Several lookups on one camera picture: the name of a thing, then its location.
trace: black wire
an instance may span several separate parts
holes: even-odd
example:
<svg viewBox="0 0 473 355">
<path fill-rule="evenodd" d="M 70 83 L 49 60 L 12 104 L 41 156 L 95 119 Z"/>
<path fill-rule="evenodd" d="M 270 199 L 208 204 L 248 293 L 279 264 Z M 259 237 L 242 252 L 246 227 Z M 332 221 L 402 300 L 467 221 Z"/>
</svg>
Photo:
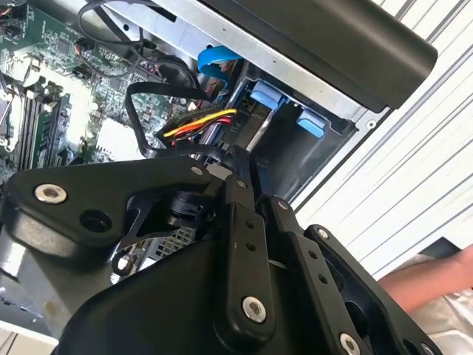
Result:
<svg viewBox="0 0 473 355">
<path fill-rule="evenodd" d="M 153 60 L 151 58 L 147 58 L 142 54 L 143 51 L 143 46 L 144 46 L 144 40 L 143 40 L 143 29 L 140 28 L 140 40 L 139 41 L 130 41 L 130 40 L 122 40 L 122 41 L 109 41 L 105 40 L 102 38 L 98 38 L 95 35 L 91 34 L 89 31 L 87 31 L 84 27 L 84 22 L 83 22 L 83 17 L 84 14 L 92 11 L 92 10 L 97 10 L 101 6 L 109 3 L 109 2 L 126 2 L 128 4 L 142 4 L 146 5 L 149 7 L 158 7 L 161 8 L 161 6 L 155 4 L 154 2 L 151 2 L 149 0 L 96 0 L 92 1 L 88 4 L 86 4 L 84 7 L 82 7 L 79 10 L 78 13 L 78 26 L 81 32 L 88 38 L 92 39 L 93 41 L 100 43 L 100 44 L 108 44 L 108 45 L 119 45 L 119 46 L 126 46 L 129 48 L 129 50 L 137 56 L 137 60 L 135 63 L 133 63 L 129 70 L 127 70 L 123 75 L 107 75 L 99 72 L 96 68 L 94 68 L 90 63 L 87 63 L 86 61 L 84 62 L 85 65 L 88 66 L 89 69 L 92 71 L 96 72 L 97 74 L 102 74 L 102 76 L 107 77 L 107 78 L 120 78 L 122 76 L 128 75 L 135 67 L 138 67 L 141 64 L 141 61 L 146 61 L 148 63 L 156 64 L 156 65 L 166 65 L 169 68 L 176 69 L 179 72 L 183 73 L 186 78 L 189 80 L 191 85 L 194 85 L 196 89 L 200 89 L 200 83 L 197 80 L 196 75 L 187 67 L 186 64 L 184 63 L 178 63 L 175 60 L 171 60 L 171 56 L 165 55 L 163 57 L 157 58 L 156 60 Z"/>
<path fill-rule="evenodd" d="M 143 41 L 110 41 L 106 39 L 102 39 L 99 37 L 96 37 L 92 35 L 89 31 L 87 31 L 84 27 L 84 22 L 83 22 L 83 17 L 85 13 L 88 13 L 89 11 L 95 10 L 96 8 L 103 6 L 105 4 L 108 4 L 109 2 L 126 2 L 127 4 L 141 4 L 145 6 L 150 6 L 150 7 L 160 7 L 159 5 L 155 4 L 152 1 L 149 0 L 96 0 L 92 1 L 88 4 L 86 4 L 84 7 L 82 7 L 79 10 L 78 13 L 78 26 L 81 32 L 92 39 L 93 41 L 100 43 L 100 44 L 108 44 L 108 45 L 116 45 L 116 46 L 141 46 L 143 44 Z"/>
<path fill-rule="evenodd" d="M 135 94 L 153 94 L 180 98 L 192 98 L 195 100 L 208 100 L 207 94 L 200 89 L 187 87 L 174 87 L 168 84 L 159 84 L 152 82 L 135 83 L 128 87 L 125 95 L 125 109 L 128 113 L 130 123 L 135 132 L 138 147 L 141 154 L 146 158 L 172 158 L 193 154 L 202 154 L 213 159 L 220 160 L 224 165 L 231 166 L 231 156 L 227 152 L 216 146 L 203 144 L 194 144 L 186 148 L 158 149 L 150 146 L 141 126 L 140 118 L 133 104 L 132 96 Z"/>
</svg>

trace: metal panel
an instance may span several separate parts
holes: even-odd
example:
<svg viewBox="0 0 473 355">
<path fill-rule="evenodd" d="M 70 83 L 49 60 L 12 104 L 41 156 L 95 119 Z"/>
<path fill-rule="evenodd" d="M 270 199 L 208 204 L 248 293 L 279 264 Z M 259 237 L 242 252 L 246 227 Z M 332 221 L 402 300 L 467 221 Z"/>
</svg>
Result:
<svg viewBox="0 0 473 355">
<path fill-rule="evenodd" d="M 325 225 L 381 278 L 439 237 L 461 248 L 473 243 L 473 1 L 377 2 L 432 43 L 438 63 L 309 200 L 317 177 L 293 206 L 303 226 Z"/>
</svg>

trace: green circuit board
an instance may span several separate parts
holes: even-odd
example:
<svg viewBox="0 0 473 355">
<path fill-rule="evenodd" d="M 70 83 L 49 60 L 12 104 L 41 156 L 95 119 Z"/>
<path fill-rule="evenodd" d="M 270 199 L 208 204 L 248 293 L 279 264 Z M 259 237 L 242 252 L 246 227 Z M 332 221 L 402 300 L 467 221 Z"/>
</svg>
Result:
<svg viewBox="0 0 473 355">
<path fill-rule="evenodd" d="M 71 113 L 70 129 L 65 134 L 70 138 L 71 149 L 84 155 L 88 162 L 107 160 L 103 156 L 106 151 L 102 154 L 104 151 L 97 147 L 103 122 L 111 119 L 128 126 L 123 108 L 127 87 L 139 81 L 159 82 L 161 78 L 140 66 L 122 78 L 103 78 L 94 73 L 90 78 L 78 78 L 75 70 L 84 65 L 76 55 L 75 44 L 83 36 L 31 6 L 27 7 L 26 16 L 12 18 L 2 26 L 0 70 L 26 87 L 40 77 L 62 86 L 64 95 L 70 95 L 66 107 Z M 90 64 L 109 75 L 121 74 L 130 66 L 126 59 L 98 45 L 83 55 Z M 134 103 L 151 143 L 170 111 L 187 110 L 190 104 L 180 102 L 176 107 L 171 98 L 153 95 L 136 95 Z"/>
</svg>

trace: metal bolt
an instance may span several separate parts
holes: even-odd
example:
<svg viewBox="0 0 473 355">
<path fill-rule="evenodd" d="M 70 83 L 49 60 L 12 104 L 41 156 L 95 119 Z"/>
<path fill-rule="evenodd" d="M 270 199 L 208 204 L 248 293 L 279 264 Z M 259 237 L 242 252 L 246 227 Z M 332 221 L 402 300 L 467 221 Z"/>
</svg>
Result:
<svg viewBox="0 0 473 355">
<path fill-rule="evenodd" d="M 375 121 L 375 120 L 369 120 L 369 121 L 367 122 L 367 128 L 368 128 L 368 129 L 373 129 L 373 128 L 375 128 L 375 127 L 376 127 L 376 121 Z"/>
<path fill-rule="evenodd" d="M 328 233 L 323 229 L 317 229 L 317 234 L 324 239 L 328 239 Z"/>
<path fill-rule="evenodd" d="M 425 343 L 422 343 L 422 349 L 426 352 L 427 355 L 435 355 L 434 351 Z"/>
<path fill-rule="evenodd" d="M 348 355 L 360 355 L 360 347 L 356 341 L 348 334 L 342 333 L 340 335 L 340 344 Z"/>
<path fill-rule="evenodd" d="M 57 205 L 67 199 L 67 192 L 60 186 L 45 183 L 35 189 L 35 196 L 41 202 Z"/>
<path fill-rule="evenodd" d="M 239 187 L 242 187 L 243 189 L 247 188 L 245 181 L 237 180 L 236 183 Z"/>
<path fill-rule="evenodd" d="M 194 174 L 204 175 L 204 172 L 202 170 L 200 170 L 199 168 L 197 168 L 196 166 L 192 166 L 191 170 Z"/>
<path fill-rule="evenodd" d="M 285 211 L 287 211 L 289 209 L 289 206 L 287 205 L 286 202 L 284 201 L 278 201 L 278 205 L 279 207 L 281 207 L 282 209 L 284 209 Z"/>
<path fill-rule="evenodd" d="M 246 297 L 242 303 L 245 316 L 255 323 L 263 323 L 266 320 L 266 308 L 260 300 L 254 297 Z"/>
</svg>

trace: hand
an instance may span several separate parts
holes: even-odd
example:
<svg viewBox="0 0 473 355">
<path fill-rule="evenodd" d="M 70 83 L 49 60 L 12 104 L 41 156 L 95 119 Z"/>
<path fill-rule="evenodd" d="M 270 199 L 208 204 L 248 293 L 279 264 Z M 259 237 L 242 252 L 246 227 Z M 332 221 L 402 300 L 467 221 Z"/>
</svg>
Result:
<svg viewBox="0 0 473 355">
<path fill-rule="evenodd" d="M 470 280 L 473 287 L 473 245 L 459 251 L 453 258 L 460 264 L 463 276 Z"/>
</svg>

